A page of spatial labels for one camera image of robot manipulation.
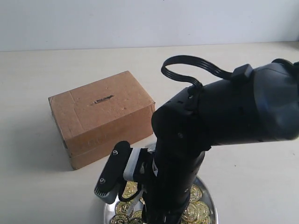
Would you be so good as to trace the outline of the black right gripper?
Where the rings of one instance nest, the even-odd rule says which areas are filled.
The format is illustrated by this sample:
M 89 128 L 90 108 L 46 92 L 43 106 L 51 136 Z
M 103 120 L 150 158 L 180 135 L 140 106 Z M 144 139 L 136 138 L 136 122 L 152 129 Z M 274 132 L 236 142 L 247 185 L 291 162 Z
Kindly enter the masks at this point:
M 142 209 L 142 220 L 147 224 L 163 223 L 163 213 L 158 201 L 157 180 L 153 172 L 153 153 L 146 148 L 141 148 L 137 157 L 137 164 L 133 174 L 133 179 L 142 188 L 142 198 L 145 202 Z

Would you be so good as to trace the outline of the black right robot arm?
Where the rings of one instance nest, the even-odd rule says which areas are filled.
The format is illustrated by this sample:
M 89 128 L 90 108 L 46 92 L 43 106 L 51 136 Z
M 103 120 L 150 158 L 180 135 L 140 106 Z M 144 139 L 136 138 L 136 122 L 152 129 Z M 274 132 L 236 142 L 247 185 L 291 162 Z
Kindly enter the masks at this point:
M 161 72 L 190 86 L 153 113 L 156 148 L 138 180 L 144 187 L 142 220 L 178 224 L 211 147 L 298 137 L 299 65 L 275 59 L 228 72 L 199 57 L 173 56 Z

